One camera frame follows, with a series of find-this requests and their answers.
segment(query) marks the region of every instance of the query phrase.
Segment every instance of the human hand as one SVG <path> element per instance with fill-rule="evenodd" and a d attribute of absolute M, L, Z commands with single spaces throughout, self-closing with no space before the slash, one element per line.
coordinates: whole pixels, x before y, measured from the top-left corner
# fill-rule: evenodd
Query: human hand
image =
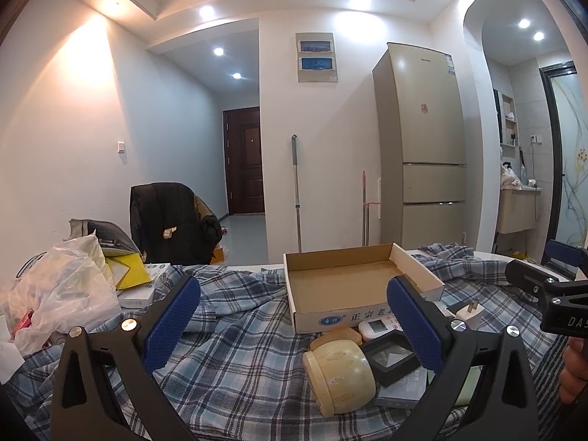
<path fill-rule="evenodd" d="M 565 366 L 559 375 L 559 397 L 567 405 L 574 402 L 588 383 L 588 361 L 581 355 L 583 346 L 582 338 L 569 337 L 563 352 Z"/>

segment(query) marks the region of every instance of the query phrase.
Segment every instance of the metal bolt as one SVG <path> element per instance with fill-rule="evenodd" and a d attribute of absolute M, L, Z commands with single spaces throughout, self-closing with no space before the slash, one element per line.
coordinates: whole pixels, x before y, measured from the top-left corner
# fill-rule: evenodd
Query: metal bolt
<path fill-rule="evenodd" d="M 133 318 L 127 318 L 124 322 L 121 323 L 121 328 L 124 331 L 131 331 L 134 330 L 137 326 L 137 320 Z"/>
<path fill-rule="evenodd" d="M 520 335 L 519 329 L 514 325 L 508 325 L 506 327 L 506 332 L 512 337 L 518 337 Z"/>
<path fill-rule="evenodd" d="M 465 331 L 467 326 L 466 326 L 465 322 L 463 322 L 461 320 L 452 320 L 451 328 L 454 329 L 455 331 Z"/>
<path fill-rule="evenodd" d="M 80 326 L 75 326 L 72 329 L 70 329 L 70 331 L 69 331 L 69 336 L 72 338 L 80 336 L 81 334 L 82 334 L 82 327 L 80 327 Z"/>

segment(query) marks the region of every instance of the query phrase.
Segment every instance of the jar lid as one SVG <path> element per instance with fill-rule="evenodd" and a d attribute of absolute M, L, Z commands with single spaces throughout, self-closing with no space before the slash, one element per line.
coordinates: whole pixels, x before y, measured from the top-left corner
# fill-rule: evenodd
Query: jar lid
<path fill-rule="evenodd" d="M 311 389 L 315 395 L 316 402 L 319 404 L 319 409 L 324 417 L 334 416 L 333 400 L 330 397 L 327 382 L 320 369 L 319 362 L 316 360 L 313 352 L 306 352 L 304 354 L 304 370 L 306 376 L 311 384 Z"/>

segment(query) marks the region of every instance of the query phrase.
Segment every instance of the white digital device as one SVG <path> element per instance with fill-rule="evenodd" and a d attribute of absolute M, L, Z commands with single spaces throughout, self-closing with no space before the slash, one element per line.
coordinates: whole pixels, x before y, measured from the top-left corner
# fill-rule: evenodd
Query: white digital device
<path fill-rule="evenodd" d="M 365 341 L 370 341 L 392 330 L 402 330 L 401 324 L 392 314 L 384 315 L 379 318 L 372 318 L 360 322 L 359 332 Z"/>

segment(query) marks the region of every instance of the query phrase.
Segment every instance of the floor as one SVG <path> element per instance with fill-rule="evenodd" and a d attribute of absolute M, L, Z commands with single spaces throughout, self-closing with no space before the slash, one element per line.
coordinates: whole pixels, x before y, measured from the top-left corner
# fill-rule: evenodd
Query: floor
<path fill-rule="evenodd" d="M 225 251 L 221 265 L 261 265 L 269 262 L 264 214 L 233 215 L 220 222 L 227 228 L 220 244 Z"/>

